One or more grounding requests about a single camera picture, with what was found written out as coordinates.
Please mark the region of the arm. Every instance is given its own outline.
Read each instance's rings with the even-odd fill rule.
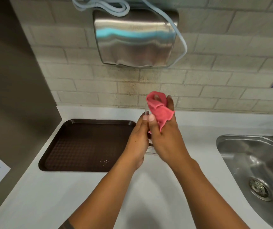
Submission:
[[[167,100],[169,109],[174,110],[171,97]],[[188,154],[175,116],[161,132],[154,115],[149,115],[148,120],[154,148],[180,182],[197,229],[248,229]]]
[[[141,116],[123,154],[90,196],[59,229],[112,229],[135,170],[148,148],[148,116]]]

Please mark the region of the forearm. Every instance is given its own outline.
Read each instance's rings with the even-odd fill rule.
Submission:
[[[119,158],[91,195],[69,217],[74,229],[112,229],[127,192],[135,165]]]
[[[171,168],[182,186],[197,229],[249,228],[188,154]]]

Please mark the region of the tattoo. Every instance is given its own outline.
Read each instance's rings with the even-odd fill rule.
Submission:
[[[74,227],[70,224],[67,219],[58,229],[74,229]]]

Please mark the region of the power cord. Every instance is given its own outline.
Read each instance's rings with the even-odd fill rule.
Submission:
[[[164,11],[162,11],[158,7],[154,6],[153,4],[148,2],[147,0],[142,0],[142,1],[149,8],[156,11],[158,14],[160,14],[163,18],[165,18],[170,23],[170,25],[173,27],[173,30],[177,33],[178,37],[180,38],[180,40],[184,46],[184,52],[175,61],[173,61],[172,64],[166,66],[165,68],[171,67],[174,64],[176,64],[177,61],[179,61],[187,53],[186,42],[185,42],[182,34],[178,30],[177,26],[173,22],[173,20]],[[73,2],[73,5],[75,6],[75,8],[79,11],[85,11],[86,9],[89,9],[89,8],[99,7],[99,8],[104,9],[105,11],[107,11],[109,14],[116,16],[116,17],[123,17],[123,16],[127,15],[130,11],[129,3],[126,2],[125,0],[89,0],[86,4],[81,4],[76,0],[72,0],[72,2]],[[114,6],[110,5],[109,3],[117,3],[121,6],[121,8],[114,7]]]

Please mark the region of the countertop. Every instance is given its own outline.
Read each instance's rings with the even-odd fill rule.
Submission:
[[[39,159],[69,119],[137,121],[141,109],[58,106],[62,122],[0,207],[0,228],[56,229],[89,196],[105,173],[43,172]],[[251,208],[216,147],[224,134],[273,135],[273,115],[177,111],[185,145],[203,173],[251,229],[270,227]],[[135,172],[115,229],[194,229],[184,193],[171,169],[147,154]]]

